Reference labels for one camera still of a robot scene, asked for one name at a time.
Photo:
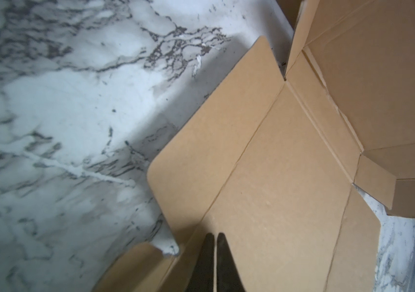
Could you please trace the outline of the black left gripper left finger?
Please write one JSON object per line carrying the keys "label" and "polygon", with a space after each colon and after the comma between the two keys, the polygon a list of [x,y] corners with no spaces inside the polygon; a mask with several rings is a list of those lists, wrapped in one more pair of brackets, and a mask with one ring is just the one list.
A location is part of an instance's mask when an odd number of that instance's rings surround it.
{"label": "black left gripper left finger", "polygon": [[215,237],[208,233],[185,292],[213,292]]}

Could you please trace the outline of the brown cardboard box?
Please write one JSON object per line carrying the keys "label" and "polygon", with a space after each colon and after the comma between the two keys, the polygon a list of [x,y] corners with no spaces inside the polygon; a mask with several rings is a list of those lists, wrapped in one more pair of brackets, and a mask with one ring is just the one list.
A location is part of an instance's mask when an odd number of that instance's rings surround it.
{"label": "brown cardboard box", "polygon": [[415,1],[300,1],[286,70],[262,36],[151,162],[181,250],[141,243],[98,292],[185,292],[226,235],[246,292],[368,292],[380,222],[415,218]]}

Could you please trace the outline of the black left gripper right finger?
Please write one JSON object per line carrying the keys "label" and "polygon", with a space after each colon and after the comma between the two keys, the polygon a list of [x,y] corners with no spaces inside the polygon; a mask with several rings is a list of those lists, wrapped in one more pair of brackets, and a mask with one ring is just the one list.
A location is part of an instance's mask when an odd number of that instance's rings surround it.
{"label": "black left gripper right finger", "polygon": [[224,233],[217,237],[217,292],[245,292]]}

